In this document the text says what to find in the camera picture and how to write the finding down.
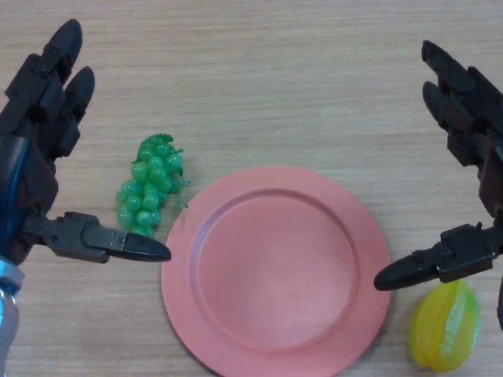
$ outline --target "robotic hand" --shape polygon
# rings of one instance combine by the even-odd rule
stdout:
[[[494,226],[462,225],[440,235],[440,242],[415,251],[383,269],[376,289],[389,291],[439,278],[443,283],[493,268],[503,254],[503,95],[476,68],[465,70],[446,51],[425,41],[423,61],[439,77],[426,82],[423,98],[447,133],[447,148],[464,167],[479,168],[479,197]],[[503,281],[497,306],[503,330]]]
[[[56,255],[105,263],[110,256],[161,262],[170,251],[147,237],[105,228],[88,214],[67,212],[49,220],[56,198],[55,160],[69,156],[94,91],[93,71],[82,69],[64,88],[82,45],[79,22],[70,20],[30,55],[7,88],[0,113],[0,375],[19,322],[15,295],[18,265],[34,244]]]

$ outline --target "wood grain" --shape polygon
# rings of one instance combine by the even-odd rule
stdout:
[[[54,215],[72,209],[114,225],[114,193],[139,141],[169,132],[186,150],[186,199],[245,167],[307,167],[365,202],[393,259],[430,247],[443,229],[490,223],[475,170],[448,153],[424,106],[434,75],[420,47],[429,38],[502,88],[501,1],[0,0],[1,88],[70,17],[85,35],[76,68],[90,65],[97,87],[81,141],[58,164]],[[22,268],[9,375],[210,375],[168,324],[158,265],[94,265],[35,248]],[[500,265],[469,279],[483,329],[451,375],[501,375],[500,279]],[[411,310],[431,286],[397,292],[373,346],[341,375],[433,375],[407,349]]]

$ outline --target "green grapes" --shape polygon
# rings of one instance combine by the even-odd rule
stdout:
[[[125,230],[154,237],[154,229],[162,221],[160,208],[170,194],[179,195],[187,185],[182,177],[183,151],[170,144],[172,141],[170,135],[157,134],[140,144],[130,169],[133,179],[116,193],[117,222]]]

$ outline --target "wooden table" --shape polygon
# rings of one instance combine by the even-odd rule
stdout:
[[[184,198],[245,167],[307,167],[365,202],[393,259],[430,247],[443,229],[490,224],[475,168],[446,150],[424,106],[434,75],[420,48],[429,38],[503,88],[501,1],[0,0],[1,88],[70,17],[85,36],[76,68],[92,66],[97,85],[79,144],[58,162],[53,215],[72,209],[114,225],[138,143],[168,132],[186,150]],[[164,211],[159,240],[174,213]],[[95,265],[36,247],[22,270],[10,375],[210,375],[168,324],[159,265]],[[468,279],[483,329],[452,375],[501,375],[500,279],[501,266]],[[407,348],[411,310],[432,285],[397,292],[373,346],[341,375],[432,375]]]

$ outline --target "toy fruit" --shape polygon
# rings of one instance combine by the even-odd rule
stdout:
[[[479,330],[479,303],[472,289],[463,280],[440,284],[414,311],[410,352],[422,367],[452,371],[469,358]]]
[[[182,178],[183,151],[175,149],[172,141],[170,135],[157,134],[141,143],[131,166],[133,179],[116,193],[117,221],[125,230],[153,237],[154,227],[161,222],[160,207],[188,183]]]

